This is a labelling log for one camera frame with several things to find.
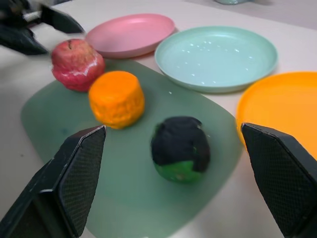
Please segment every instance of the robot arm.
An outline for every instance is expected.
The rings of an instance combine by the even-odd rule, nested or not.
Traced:
[[[53,4],[50,0],[0,0],[0,45],[28,56],[44,55],[48,50],[35,40],[32,26],[45,23],[66,34],[84,32],[71,16],[44,3]],[[26,20],[25,11],[40,11],[40,15]]]

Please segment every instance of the pink plate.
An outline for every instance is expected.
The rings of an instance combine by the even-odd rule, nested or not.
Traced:
[[[107,21],[86,36],[103,57],[131,58],[156,49],[175,30],[174,22],[158,14],[136,14]]]

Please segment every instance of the toy apple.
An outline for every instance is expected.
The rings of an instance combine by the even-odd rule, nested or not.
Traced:
[[[81,39],[58,44],[52,52],[53,75],[66,88],[87,92],[104,73],[105,61],[92,46]]]

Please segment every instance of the light blue plate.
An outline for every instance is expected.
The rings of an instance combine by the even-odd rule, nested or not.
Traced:
[[[165,39],[155,52],[173,82],[204,93],[244,89],[270,74],[277,50],[264,37],[226,26],[192,28]]]

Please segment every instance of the toy food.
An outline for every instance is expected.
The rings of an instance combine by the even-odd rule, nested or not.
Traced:
[[[105,61],[86,41],[72,39],[52,52],[53,75],[66,88],[87,92],[105,71]]]
[[[145,107],[138,78],[125,71],[100,76],[89,90],[89,102],[96,119],[114,129],[132,125]]]
[[[202,123],[193,117],[168,118],[156,127],[151,141],[157,172],[169,181],[198,181],[210,162]]]

